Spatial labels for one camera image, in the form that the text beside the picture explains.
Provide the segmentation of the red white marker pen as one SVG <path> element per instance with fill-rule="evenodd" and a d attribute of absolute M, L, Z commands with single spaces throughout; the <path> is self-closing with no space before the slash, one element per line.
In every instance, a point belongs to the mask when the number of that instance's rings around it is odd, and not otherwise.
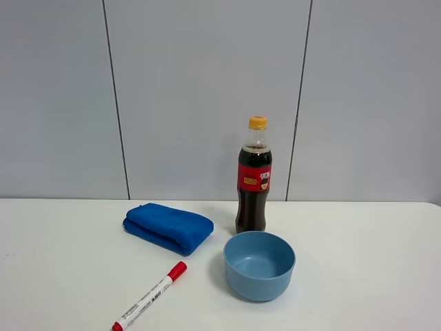
<path fill-rule="evenodd" d="M 148 293 L 144 294 L 128 311 L 126 311 L 111 327 L 112 331 L 127 330 L 177 278 L 187 269 L 183 261 L 179 261 L 170 272 L 161 279 Z"/>

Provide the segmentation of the blue plastic bowl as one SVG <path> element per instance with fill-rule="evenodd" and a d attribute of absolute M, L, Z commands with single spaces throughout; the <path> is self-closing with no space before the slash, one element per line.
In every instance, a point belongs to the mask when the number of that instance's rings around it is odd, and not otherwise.
<path fill-rule="evenodd" d="M 229 287 L 249 301 L 277 299 L 289 286 L 296 264 L 294 249 L 284 239 L 261 231 L 242 232 L 223 249 Z"/>

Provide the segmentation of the cola bottle yellow cap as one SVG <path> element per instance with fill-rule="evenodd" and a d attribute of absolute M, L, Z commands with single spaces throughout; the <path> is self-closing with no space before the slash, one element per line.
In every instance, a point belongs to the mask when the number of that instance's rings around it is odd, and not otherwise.
<path fill-rule="evenodd" d="M 236 231 L 263 231 L 271 181 L 272 153 L 266 140 L 267 118 L 249 119 L 249 136 L 238 155 Z"/>

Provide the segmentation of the folded blue towel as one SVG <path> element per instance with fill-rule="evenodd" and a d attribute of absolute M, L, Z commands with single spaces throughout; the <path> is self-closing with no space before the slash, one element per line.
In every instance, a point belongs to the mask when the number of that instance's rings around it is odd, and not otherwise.
<path fill-rule="evenodd" d="M 213 222 L 202 215 L 156 203 L 129 210 L 123 227 L 129 234 L 184 257 L 214 231 Z"/>

